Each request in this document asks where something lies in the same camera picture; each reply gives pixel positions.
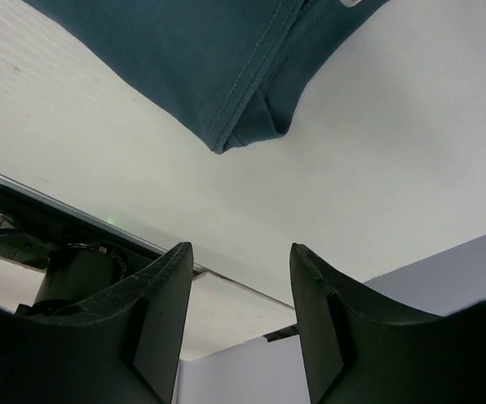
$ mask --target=metal edge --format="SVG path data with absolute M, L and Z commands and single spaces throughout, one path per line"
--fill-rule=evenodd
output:
M 58 209 L 61 212 L 67 213 L 68 215 L 72 215 L 77 219 L 79 219 L 80 221 L 85 221 L 86 223 L 92 226 L 96 226 L 115 236 L 122 237 L 128 242 L 133 242 L 134 244 L 140 247 L 147 248 L 153 251 L 154 253 L 158 253 L 162 255 L 167 251 L 166 249 L 156 246 L 155 244 L 152 244 L 150 242 L 147 242 L 146 240 L 134 236 L 131 233 L 128 233 L 127 231 L 124 231 L 116 226 L 110 225 L 106 221 L 101 221 L 95 216 L 89 215 L 88 213 L 85 213 L 79 209 L 73 208 L 72 206 L 60 202 L 59 200 L 51 198 L 49 195 L 42 194 L 41 192 L 36 191 L 35 189 L 27 187 L 26 185 L 22 185 L 21 183 L 18 183 L 17 181 L 14 181 L 10 178 L 4 177 L 2 174 L 0 174 L 0 185 L 8 187 L 16 192 L 28 196 L 29 198 L 35 199 L 52 208 Z

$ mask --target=teal fabric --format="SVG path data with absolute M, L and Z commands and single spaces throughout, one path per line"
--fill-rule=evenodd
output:
M 310 78 L 387 2 L 24 1 L 216 153 L 285 135 Z

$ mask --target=stitching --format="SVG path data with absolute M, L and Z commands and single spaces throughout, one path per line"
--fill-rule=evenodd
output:
M 279 59 L 279 61 L 275 64 L 275 67 L 272 69 L 271 76 L 269 76 L 269 78 L 267 79 L 266 84 L 263 86 L 263 90 L 262 91 L 264 92 L 264 94 L 267 93 L 267 90 L 269 89 L 269 86 L 271 86 L 271 83 L 272 83 L 273 79 L 275 78 L 275 75 L 278 72 L 278 69 L 283 64 L 284 60 L 288 57 L 289 52 L 292 51 L 292 49 L 296 46 L 296 44 L 298 44 L 299 40 L 301 40 L 301 38 L 303 38 L 303 36 L 305 34 L 307 34 L 309 32 L 309 30 L 312 29 L 312 27 L 314 27 L 316 25 L 316 23 L 318 22 L 318 20 L 321 19 L 321 18 L 323 18 L 325 16 L 325 11 L 327 11 L 329 9 L 329 7 L 332 5 L 332 3 L 333 2 L 331 0 L 329 0 L 328 4 L 327 4 L 327 6 L 325 6 L 323 12 L 320 13 L 320 15 L 317 15 L 316 17 L 314 17 L 314 19 L 309 23 L 309 25 L 307 25 L 307 28 L 303 32 L 301 32 L 301 34 L 299 34 L 299 36 L 286 49 L 286 51 L 284 52 L 283 56 Z
M 244 141 L 241 141 L 240 130 L 237 128 L 237 126 L 234 128 L 234 130 L 232 130 L 232 135 L 241 145 L 247 146 L 247 144 Z
M 308 1 L 308 2 L 305 4 L 305 6 L 304 6 L 304 7 L 301 9 L 301 15 L 300 15 L 299 17 L 303 17 L 303 16 L 304 16 L 304 15 L 307 13 L 307 11 L 309 11 L 309 10 L 310 10 L 310 6 L 312 6 L 312 4 L 314 4 L 314 1 L 315 1 L 315 0 L 309 0 L 309 1 Z
M 209 130 L 208 130 L 208 133 L 206 134 L 206 137 L 209 137 L 209 135 L 211 134 L 211 132 L 213 131 L 214 127 L 217 125 L 217 123 L 219 122 L 219 119 L 220 119 L 220 115 L 223 113 L 223 111 L 225 110 L 226 108 L 226 104 L 228 103 L 228 101 L 230 100 L 230 97 L 232 96 L 232 94 L 234 93 L 235 89 L 237 88 L 238 84 L 239 84 L 239 81 L 241 80 L 241 78 L 243 77 L 243 74 L 245 73 L 245 70 L 246 68 L 249 66 L 249 64 L 251 63 L 252 61 L 252 58 L 254 57 L 254 55 L 256 54 L 256 52 L 258 51 L 258 48 L 260 47 L 260 44 L 262 43 L 262 41 L 264 40 L 264 38 L 266 37 L 267 35 L 267 32 L 269 32 L 269 29 L 271 28 L 272 26 L 272 23 L 274 21 L 274 19 L 277 17 L 278 15 L 278 12 L 280 11 L 281 9 L 281 6 L 283 5 L 284 3 L 284 0 L 281 0 L 278 5 L 277 5 L 277 8 L 275 9 L 275 12 L 273 13 L 273 16 L 271 16 L 271 19 L 269 20 L 269 24 L 268 26 L 266 27 L 266 29 L 261 33 L 261 36 L 260 38 L 258 39 L 258 41 L 256 42 L 256 44 L 254 45 L 254 48 L 252 49 L 252 53 L 251 55 L 249 56 L 249 59 L 246 61 L 245 65 L 243 66 L 243 68 L 241 69 L 240 71 L 240 74 L 237 75 L 237 77 L 235 78 L 235 82 L 234 84 L 232 85 L 232 88 L 230 89 L 230 91 L 228 92 L 228 95 L 226 96 L 225 98 L 225 101 L 223 102 L 223 104 L 221 105 L 221 107 L 219 108 L 219 111 L 217 112 L 217 115 L 215 116 L 215 119 L 213 120 L 213 123 L 211 124 L 211 126 L 209 127 Z
M 292 18 L 293 13 L 297 13 L 297 9 L 296 8 L 292 8 L 292 10 L 290 11 L 290 14 L 288 15 L 287 21 L 289 21 Z M 269 55 L 271 54 L 271 52 L 272 52 L 272 50 L 270 50 L 267 53 L 267 57 L 269 57 Z M 264 69 L 265 69 L 265 64 L 262 63 L 261 66 L 260 66 L 260 68 L 258 69 L 255 77 L 260 77 L 261 74 L 263 73 Z M 243 99 L 239 102 L 239 106 L 237 107 L 237 109 L 233 113 L 233 116 L 240 115 L 243 112 L 243 110 L 246 108 L 246 104 L 245 104 L 244 101 L 248 100 L 248 98 L 249 98 L 248 94 L 246 94 L 245 97 L 243 97 Z M 230 134 L 228 134 L 227 136 L 219 136 L 219 138 L 217 139 L 217 141 L 215 143 L 215 149 L 217 149 L 219 147 L 219 145 L 221 144 L 221 141 L 226 141 L 229 137 L 230 137 Z

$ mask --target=white surface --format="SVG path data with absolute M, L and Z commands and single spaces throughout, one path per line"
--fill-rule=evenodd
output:
M 0 307 L 17 310 L 21 303 L 31 306 L 43 274 L 0 258 Z
M 309 404 L 299 337 L 258 338 L 180 364 L 178 404 Z
M 214 274 L 193 280 L 182 359 L 194 360 L 294 324 L 293 309 Z
M 287 303 L 291 242 L 370 279 L 486 233 L 486 0 L 391 0 L 222 157 L 0 0 L 0 173 Z

